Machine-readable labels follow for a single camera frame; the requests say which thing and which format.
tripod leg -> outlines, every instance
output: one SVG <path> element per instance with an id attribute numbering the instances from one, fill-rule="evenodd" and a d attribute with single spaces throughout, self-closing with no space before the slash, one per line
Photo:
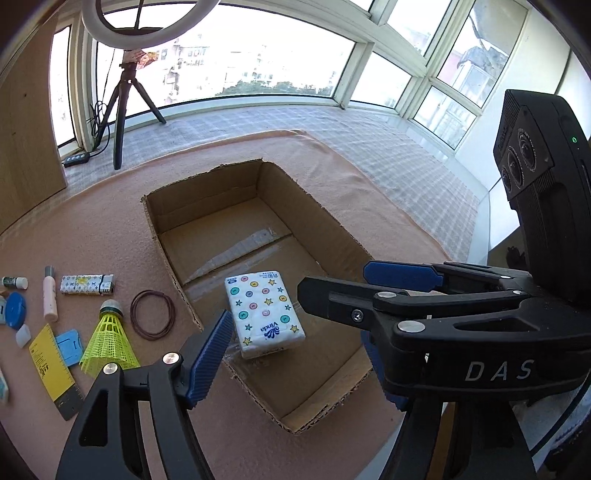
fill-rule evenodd
<path id="1" fill-rule="evenodd" d="M 107 105 L 107 110 L 105 112 L 105 116 L 103 117 L 103 121 L 99 125 L 99 130 L 96 134 L 95 144 L 92 146 L 92 150 L 96 150 L 97 148 L 99 148 L 100 142 L 103 140 L 105 129 L 107 128 L 107 124 L 109 123 L 109 115 L 113 111 L 113 107 L 115 106 L 115 102 L 117 101 L 118 96 L 119 85 L 115 87 L 115 90 L 113 90 L 113 93 L 111 94 L 111 99 L 109 100 L 109 104 Z"/>
<path id="2" fill-rule="evenodd" d="M 379 480 L 423 480 L 429 471 L 442 403 L 416 398 L 404 416 L 394 448 Z"/>
<path id="3" fill-rule="evenodd" d="M 123 155 L 123 133 L 125 130 L 125 114 L 127 113 L 127 99 L 129 98 L 129 82 L 119 84 L 119 104 L 117 105 L 117 121 L 115 122 L 115 146 L 113 148 L 113 167 L 115 170 L 121 168 L 121 157 Z"/>
<path id="4" fill-rule="evenodd" d="M 155 117 L 158 119 L 158 121 L 161 124 L 165 124 L 166 120 L 164 119 L 164 117 L 160 113 L 160 110 L 158 110 L 158 108 L 156 107 L 156 105 L 154 104 L 154 102 L 152 101 L 150 96 L 148 95 L 148 92 L 146 92 L 144 86 L 140 82 L 138 82 L 137 79 L 135 79 L 135 78 L 131 82 L 134 84 L 134 87 L 138 91 L 139 95 L 144 99 L 144 102 L 146 102 L 146 104 L 150 107 L 150 110 L 155 115 Z"/>
<path id="5" fill-rule="evenodd" d="M 534 463 L 509 402 L 456 404 L 447 478 L 535 480 Z"/>

badminton shuttlecock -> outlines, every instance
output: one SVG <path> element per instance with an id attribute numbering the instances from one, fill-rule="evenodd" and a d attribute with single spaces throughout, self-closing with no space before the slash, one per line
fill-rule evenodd
<path id="1" fill-rule="evenodd" d="M 100 322 L 80 359 L 85 374 L 96 378 L 100 370 L 111 362 L 121 368 L 139 367 L 139 362 L 125 335 L 121 320 L 123 311 L 116 300 L 107 300 L 100 307 Z"/>

tripod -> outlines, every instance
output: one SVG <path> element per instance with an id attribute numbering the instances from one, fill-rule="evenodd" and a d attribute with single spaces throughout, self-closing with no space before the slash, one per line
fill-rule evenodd
<path id="1" fill-rule="evenodd" d="M 135 72 L 137 70 L 137 62 L 127 62 L 122 63 L 121 67 L 123 68 L 123 72 L 121 73 L 121 78 L 119 83 L 113 90 L 113 94 L 111 94 L 111 99 L 109 100 L 109 105 L 107 105 L 107 110 L 105 112 L 105 116 L 102 119 L 102 122 L 99 125 L 99 129 L 96 135 L 95 144 L 92 147 L 92 150 L 96 150 L 100 142 L 102 141 L 103 135 L 105 133 L 105 129 L 107 128 L 107 124 L 109 123 L 109 115 L 111 114 L 113 107 L 115 106 L 115 102 L 117 98 L 119 99 L 119 104 L 117 105 L 117 119 L 115 121 L 115 146 L 113 148 L 113 167 L 115 170 L 121 169 L 121 157 L 123 153 L 123 134 L 125 130 L 125 114 L 127 113 L 127 100 L 129 98 L 129 90 L 133 85 L 135 89 L 138 91 L 139 95 L 143 98 L 144 102 L 150 107 L 151 112 L 155 115 L 158 121 L 161 124 L 165 124 L 166 120 L 154 105 L 154 102 L 146 92 L 144 86 L 135 78 Z"/>

white wall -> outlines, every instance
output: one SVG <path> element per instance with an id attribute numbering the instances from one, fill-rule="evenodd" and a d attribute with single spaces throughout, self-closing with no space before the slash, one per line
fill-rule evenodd
<path id="1" fill-rule="evenodd" d="M 511 210 L 503 182 L 497 183 L 489 195 L 491 203 L 491 240 L 489 249 L 495 248 L 519 227 L 517 212 Z"/>
<path id="2" fill-rule="evenodd" d="M 456 158 L 488 190 L 499 179 L 492 147 L 499 129 L 505 90 L 554 93 L 569 56 L 569 46 L 538 11 L 529 11 L 514 52 L 483 115 L 466 134 Z"/>
<path id="3" fill-rule="evenodd" d="M 569 103 L 581 124 L 585 137 L 589 138 L 591 136 L 591 80 L 573 52 L 570 53 L 562 85 L 556 93 Z"/>

blue gripper pad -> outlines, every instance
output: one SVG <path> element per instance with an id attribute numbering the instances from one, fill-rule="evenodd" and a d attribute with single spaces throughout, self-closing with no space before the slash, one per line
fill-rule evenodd
<path id="1" fill-rule="evenodd" d="M 201 349 L 199 356 L 191 366 L 189 389 L 186 399 L 193 408 L 197 402 L 207 397 L 209 387 L 212 386 L 217 369 L 228 348 L 230 338 L 234 333 L 232 314 L 225 311 L 211 331 L 209 338 Z"/>
<path id="2" fill-rule="evenodd" d="M 368 262 L 363 277 L 372 285 L 415 291 L 437 290 L 443 285 L 443 276 L 431 265 L 412 263 Z"/>
<path id="3" fill-rule="evenodd" d="M 361 330 L 361 341 L 363 342 L 363 346 L 365 347 L 365 351 L 368 354 L 369 359 L 371 360 L 371 364 L 374 368 L 374 372 L 378 377 L 379 384 L 382 385 L 384 382 L 384 365 L 382 363 L 382 359 L 379 357 L 378 347 L 376 347 L 370 340 L 371 333 L 367 330 Z M 384 391 L 384 395 L 386 396 L 386 400 L 391 401 L 396 408 L 400 411 L 405 411 L 408 398 L 400 397 L 399 395 L 393 395 Z"/>

